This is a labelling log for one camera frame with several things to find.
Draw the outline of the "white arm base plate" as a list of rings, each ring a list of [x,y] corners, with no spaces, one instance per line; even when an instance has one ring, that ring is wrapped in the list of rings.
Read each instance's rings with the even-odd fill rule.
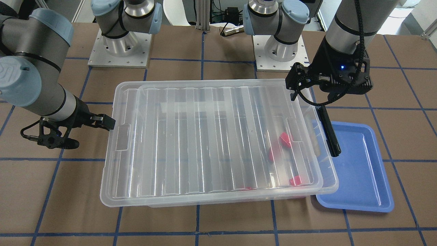
[[[109,39],[98,31],[88,65],[101,68],[147,68],[152,34],[129,32]]]

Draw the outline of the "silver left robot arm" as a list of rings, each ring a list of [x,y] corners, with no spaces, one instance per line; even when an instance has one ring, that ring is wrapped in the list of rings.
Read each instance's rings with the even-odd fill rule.
[[[291,100],[300,97],[313,106],[336,102],[346,94],[363,95],[373,89],[371,43],[397,0],[342,0],[310,65],[294,63],[285,78]],[[304,26],[311,18],[300,0],[249,0],[242,11],[247,35],[267,35],[267,55],[289,62],[298,50]]]

